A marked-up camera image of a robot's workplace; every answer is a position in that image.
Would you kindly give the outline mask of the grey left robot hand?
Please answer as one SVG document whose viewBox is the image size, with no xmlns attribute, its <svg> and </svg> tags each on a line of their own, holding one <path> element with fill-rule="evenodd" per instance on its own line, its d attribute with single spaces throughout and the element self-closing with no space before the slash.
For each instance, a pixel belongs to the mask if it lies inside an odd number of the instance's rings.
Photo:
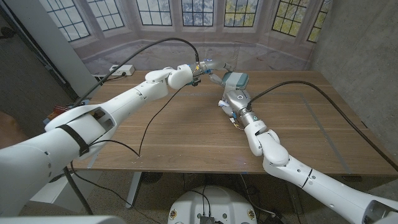
<svg viewBox="0 0 398 224">
<path fill-rule="evenodd" d="M 230 64 L 216 59 L 204 59 L 201 62 L 195 62 L 190 65 L 190 69 L 192 71 L 193 80 L 188 85 L 192 86 L 197 86 L 201 82 L 200 76 L 204 74 L 209 74 L 210 80 L 213 83 L 225 86 L 225 82 L 217 75 L 214 75 L 213 71 L 222 69 L 226 69 L 229 72 L 233 71 L 233 67 Z"/>
</svg>

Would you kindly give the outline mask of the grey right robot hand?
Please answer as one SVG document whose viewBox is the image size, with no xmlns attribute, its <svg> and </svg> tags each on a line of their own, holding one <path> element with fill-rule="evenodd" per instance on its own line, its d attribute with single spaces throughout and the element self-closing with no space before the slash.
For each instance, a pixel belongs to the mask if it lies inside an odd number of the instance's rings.
<svg viewBox="0 0 398 224">
<path fill-rule="evenodd" d="M 251 98 L 246 90 L 230 90 L 224 93 L 218 106 L 230 117 L 238 120 L 244 127 L 259 121 L 259 118 L 251 110 L 247 109 Z"/>
</svg>

